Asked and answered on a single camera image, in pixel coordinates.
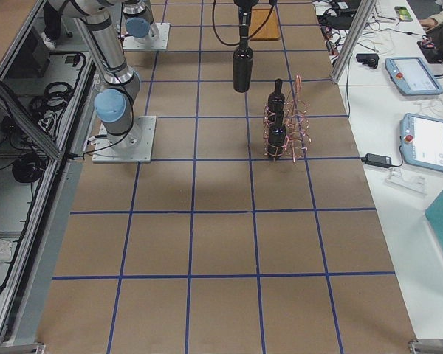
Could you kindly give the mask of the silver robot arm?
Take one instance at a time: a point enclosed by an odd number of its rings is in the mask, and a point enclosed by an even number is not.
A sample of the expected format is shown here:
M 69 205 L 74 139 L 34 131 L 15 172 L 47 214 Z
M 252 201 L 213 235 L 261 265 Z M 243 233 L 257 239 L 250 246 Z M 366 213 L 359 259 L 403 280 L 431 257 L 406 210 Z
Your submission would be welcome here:
M 133 147 L 139 142 L 134 101 L 140 90 L 139 75 L 127 63 L 120 37 L 115 32 L 109 8 L 118 1 L 51 1 L 59 15 L 76 18 L 83 25 L 86 45 L 100 65 L 105 80 L 94 109 L 103 123 L 111 147 Z M 249 47 L 252 9 L 257 1 L 235 1 L 238 7 L 239 41 L 234 43 L 233 88 L 239 93 L 250 87 L 253 51 Z
M 140 43 L 151 43 L 159 38 L 150 1 L 131 0 L 123 2 L 126 32 Z

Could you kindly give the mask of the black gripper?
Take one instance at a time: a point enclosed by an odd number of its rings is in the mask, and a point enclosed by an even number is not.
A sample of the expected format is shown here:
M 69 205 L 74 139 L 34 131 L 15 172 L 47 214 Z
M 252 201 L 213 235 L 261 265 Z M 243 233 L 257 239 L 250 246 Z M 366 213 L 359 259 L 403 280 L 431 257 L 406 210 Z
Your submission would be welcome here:
M 250 8 L 258 4 L 258 0 L 233 0 L 238 9 L 238 33 L 240 41 L 247 41 L 250 28 Z

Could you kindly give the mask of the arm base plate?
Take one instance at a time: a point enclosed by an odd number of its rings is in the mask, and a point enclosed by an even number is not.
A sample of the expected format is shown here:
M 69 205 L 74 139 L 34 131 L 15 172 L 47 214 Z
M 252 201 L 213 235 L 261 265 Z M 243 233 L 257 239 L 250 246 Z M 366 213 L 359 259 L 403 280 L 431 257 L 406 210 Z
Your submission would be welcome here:
M 120 137 L 106 136 L 98 139 L 92 154 L 94 163 L 133 163 L 151 161 L 156 116 L 136 116 L 129 134 L 117 144 Z M 100 124 L 99 134 L 107 135 L 103 123 Z
M 127 52 L 166 51 L 171 25 L 169 23 L 149 24 L 145 21 L 127 22 L 129 28 L 123 41 Z

